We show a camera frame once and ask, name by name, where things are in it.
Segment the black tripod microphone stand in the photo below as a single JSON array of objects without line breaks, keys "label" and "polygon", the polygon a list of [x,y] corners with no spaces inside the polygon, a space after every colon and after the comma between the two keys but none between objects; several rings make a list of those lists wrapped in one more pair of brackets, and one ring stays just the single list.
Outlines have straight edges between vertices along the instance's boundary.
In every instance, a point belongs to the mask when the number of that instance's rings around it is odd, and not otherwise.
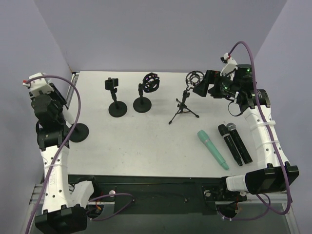
[{"label": "black tripod microphone stand", "polygon": [[190,90],[194,89],[203,80],[204,74],[201,71],[195,70],[189,72],[185,77],[186,88],[182,94],[182,101],[176,99],[178,111],[175,113],[173,118],[169,121],[169,125],[172,124],[174,118],[179,114],[192,113],[196,118],[199,118],[195,112],[190,110],[185,104],[186,99],[190,97]]}]

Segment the grey head black microphone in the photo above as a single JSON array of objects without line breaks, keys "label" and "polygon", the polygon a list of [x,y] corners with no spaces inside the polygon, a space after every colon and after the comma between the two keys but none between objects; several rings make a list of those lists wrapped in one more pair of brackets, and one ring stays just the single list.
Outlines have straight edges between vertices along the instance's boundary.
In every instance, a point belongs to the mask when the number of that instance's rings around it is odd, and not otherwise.
[{"label": "grey head black microphone", "polygon": [[234,123],[228,123],[226,125],[231,137],[232,137],[232,140],[234,141],[235,143],[235,146],[238,150],[238,152],[240,153],[243,161],[245,164],[250,164],[253,162],[245,144],[243,143],[237,129],[236,129],[236,125]]}]

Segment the black handheld microphone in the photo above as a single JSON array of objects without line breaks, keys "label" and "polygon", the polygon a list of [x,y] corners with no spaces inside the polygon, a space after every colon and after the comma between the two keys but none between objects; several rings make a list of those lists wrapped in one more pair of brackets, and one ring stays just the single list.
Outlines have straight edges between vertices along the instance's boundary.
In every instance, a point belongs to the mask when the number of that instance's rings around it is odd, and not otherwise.
[{"label": "black handheld microphone", "polygon": [[230,135],[229,130],[227,129],[227,127],[224,124],[220,124],[218,125],[218,131],[220,133],[220,135],[222,136],[222,138],[224,139],[227,147],[229,148],[234,160],[236,161],[236,163],[239,166],[243,166],[242,160],[241,160],[241,156],[235,146],[235,143]]}]

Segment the black round base stand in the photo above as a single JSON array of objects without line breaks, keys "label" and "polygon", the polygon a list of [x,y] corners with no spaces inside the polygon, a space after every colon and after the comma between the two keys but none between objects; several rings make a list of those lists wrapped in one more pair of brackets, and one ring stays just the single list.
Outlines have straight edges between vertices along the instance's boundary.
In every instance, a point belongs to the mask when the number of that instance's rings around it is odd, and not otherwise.
[{"label": "black round base stand", "polygon": [[78,123],[69,137],[69,140],[75,143],[82,142],[88,137],[88,135],[88,126],[83,123]]}]

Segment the mint green microphone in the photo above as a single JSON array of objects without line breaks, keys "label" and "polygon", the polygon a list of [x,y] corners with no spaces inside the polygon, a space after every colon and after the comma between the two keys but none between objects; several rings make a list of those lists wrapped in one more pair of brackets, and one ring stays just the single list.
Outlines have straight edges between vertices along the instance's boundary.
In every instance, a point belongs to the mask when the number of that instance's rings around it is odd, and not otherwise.
[{"label": "mint green microphone", "polygon": [[223,158],[221,153],[218,151],[218,149],[212,143],[212,141],[211,141],[210,137],[207,135],[207,133],[204,130],[200,130],[197,132],[197,136],[200,139],[200,141],[206,146],[206,148],[209,150],[209,152],[212,154],[212,156],[218,162],[218,164],[224,170],[229,170],[229,166],[228,166],[226,160]]}]

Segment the black clip microphone stand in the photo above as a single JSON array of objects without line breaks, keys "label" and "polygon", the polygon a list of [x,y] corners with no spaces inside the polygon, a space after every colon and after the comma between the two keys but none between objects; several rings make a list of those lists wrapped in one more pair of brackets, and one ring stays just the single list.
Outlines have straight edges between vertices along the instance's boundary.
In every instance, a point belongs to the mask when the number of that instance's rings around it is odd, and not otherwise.
[{"label": "black clip microphone stand", "polygon": [[104,82],[105,89],[110,91],[113,102],[110,104],[108,111],[112,117],[122,117],[127,113],[127,105],[117,100],[118,78],[108,78]]}]

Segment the white microphone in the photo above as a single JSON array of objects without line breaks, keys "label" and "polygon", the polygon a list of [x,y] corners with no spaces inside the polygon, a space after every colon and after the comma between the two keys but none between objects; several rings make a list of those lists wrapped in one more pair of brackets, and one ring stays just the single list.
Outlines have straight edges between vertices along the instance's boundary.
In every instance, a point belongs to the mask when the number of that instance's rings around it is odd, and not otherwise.
[{"label": "white microphone", "polygon": [[76,118],[68,111],[66,107],[63,108],[62,114],[66,122],[68,122],[71,126],[75,123]]}]

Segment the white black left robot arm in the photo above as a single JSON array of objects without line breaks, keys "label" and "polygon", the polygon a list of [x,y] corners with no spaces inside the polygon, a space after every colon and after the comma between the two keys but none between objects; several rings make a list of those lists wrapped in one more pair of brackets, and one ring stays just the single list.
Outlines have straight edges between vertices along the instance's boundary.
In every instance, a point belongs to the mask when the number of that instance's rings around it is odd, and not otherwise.
[{"label": "white black left robot arm", "polygon": [[100,188],[85,180],[70,192],[68,181],[69,142],[82,142],[89,128],[75,123],[67,102],[54,84],[41,78],[30,86],[31,106],[38,119],[37,143],[44,164],[43,206],[34,218],[35,227],[44,234],[73,234],[87,228],[88,200],[99,198]]}]

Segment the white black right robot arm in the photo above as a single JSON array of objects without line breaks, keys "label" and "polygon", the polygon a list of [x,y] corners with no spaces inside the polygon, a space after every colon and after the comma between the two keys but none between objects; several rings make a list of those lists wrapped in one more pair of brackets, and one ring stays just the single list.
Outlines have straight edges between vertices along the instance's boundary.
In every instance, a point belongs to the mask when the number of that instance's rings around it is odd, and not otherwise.
[{"label": "white black right robot arm", "polygon": [[286,191],[299,176],[298,167],[289,163],[278,141],[267,92],[254,89],[252,71],[249,64],[235,65],[225,73],[207,70],[193,89],[202,97],[209,94],[236,102],[253,137],[258,170],[226,177],[217,190],[222,199],[231,198],[235,192],[255,195]]}]

